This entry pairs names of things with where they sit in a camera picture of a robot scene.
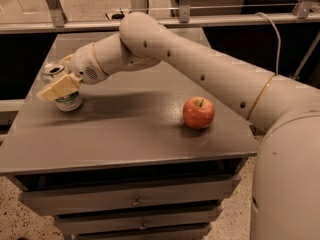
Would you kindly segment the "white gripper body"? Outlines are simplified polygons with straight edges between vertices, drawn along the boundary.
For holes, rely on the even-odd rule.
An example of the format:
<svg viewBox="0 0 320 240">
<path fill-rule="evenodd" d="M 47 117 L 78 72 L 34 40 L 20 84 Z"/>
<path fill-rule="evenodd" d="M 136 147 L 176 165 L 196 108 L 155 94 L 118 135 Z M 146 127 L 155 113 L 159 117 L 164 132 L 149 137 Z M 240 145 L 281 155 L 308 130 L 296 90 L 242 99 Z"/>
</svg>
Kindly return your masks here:
<svg viewBox="0 0 320 240">
<path fill-rule="evenodd" d="M 81 78 L 84 84 L 97 84 L 106 80 L 109 75 L 104 73 L 94 55 L 94 44 L 89 43 L 77 49 L 69 62 L 70 70 Z"/>
</svg>

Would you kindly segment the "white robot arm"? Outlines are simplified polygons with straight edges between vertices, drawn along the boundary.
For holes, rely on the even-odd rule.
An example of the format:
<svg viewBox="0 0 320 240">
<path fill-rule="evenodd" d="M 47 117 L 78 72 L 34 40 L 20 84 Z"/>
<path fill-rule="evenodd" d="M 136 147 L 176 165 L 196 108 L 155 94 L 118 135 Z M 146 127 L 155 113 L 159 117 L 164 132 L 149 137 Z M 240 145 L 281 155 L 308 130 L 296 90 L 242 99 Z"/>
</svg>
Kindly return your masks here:
<svg viewBox="0 0 320 240">
<path fill-rule="evenodd" d="M 256 158 L 250 240 L 320 240 L 320 92 L 176 35 L 133 12 L 118 33 L 56 62 L 38 97 L 55 101 L 119 71 L 164 61 L 265 131 Z"/>
</svg>

